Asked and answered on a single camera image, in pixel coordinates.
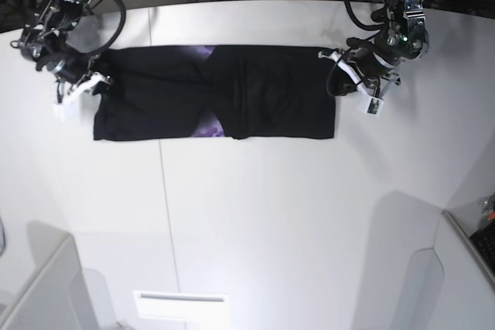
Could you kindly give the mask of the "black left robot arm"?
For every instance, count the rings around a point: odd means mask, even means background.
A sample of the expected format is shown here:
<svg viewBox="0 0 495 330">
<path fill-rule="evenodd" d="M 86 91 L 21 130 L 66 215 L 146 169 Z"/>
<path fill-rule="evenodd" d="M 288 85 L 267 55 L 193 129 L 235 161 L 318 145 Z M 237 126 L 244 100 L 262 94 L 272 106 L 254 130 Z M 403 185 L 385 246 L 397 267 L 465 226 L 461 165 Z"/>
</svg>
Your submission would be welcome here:
<svg viewBox="0 0 495 330">
<path fill-rule="evenodd" d="M 425 26 L 423 0 L 381 0 L 380 9 L 371 13 L 371 24 L 361 22 L 350 0 L 343 0 L 350 21 L 359 29 L 372 32 L 365 39 L 346 41 L 347 49 L 321 52 L 319 58 L 333 61 L 326 78 L 326 92 L 342 97 L 359 92 L 382 99 L 392 86 L 399 86 L 398 68 L 406 60 L 426 53 L 429 36 Z"/>
</svg>

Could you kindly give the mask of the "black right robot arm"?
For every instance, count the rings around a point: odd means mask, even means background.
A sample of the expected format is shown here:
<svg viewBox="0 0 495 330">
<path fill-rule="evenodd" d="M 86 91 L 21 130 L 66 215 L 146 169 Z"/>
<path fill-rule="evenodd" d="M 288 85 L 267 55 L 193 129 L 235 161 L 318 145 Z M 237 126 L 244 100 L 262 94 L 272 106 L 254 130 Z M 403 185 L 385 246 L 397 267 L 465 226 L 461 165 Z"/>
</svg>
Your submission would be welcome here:
<svg viewBox="0 0 495 330">
<path fill-rule="evenodd" d="M 11 42 L 12 48 L 36 64 L 38 72 L 46 70 L 55 76 L 54 106 L 58 109 L 71 105 L 82 94 L 93 93 L 99 85 L 110 86 L 113 83 L 110 76 L 95 70 L 94 65 L 125 26 L 127 9 L 122 0 L 113 0 L 120 19 L 117 29 L 105 44 L 89 52 L 81 52 L 67 44 L 69 32 L 78 26 L 83 17 L 92 13 L 92 1 L 42 0 L 24 25 L 21 36 Z"/>
</svg>

